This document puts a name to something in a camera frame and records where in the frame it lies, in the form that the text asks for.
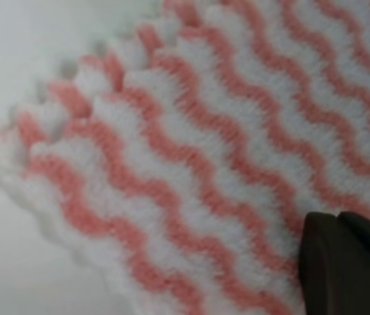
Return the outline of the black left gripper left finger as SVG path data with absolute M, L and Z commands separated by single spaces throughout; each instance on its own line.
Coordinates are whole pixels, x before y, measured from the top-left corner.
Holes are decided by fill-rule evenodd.
M 370 282 L 337 278 L 337 216 L 308 213 L 298 256 L 307 314 L 370 314 Z

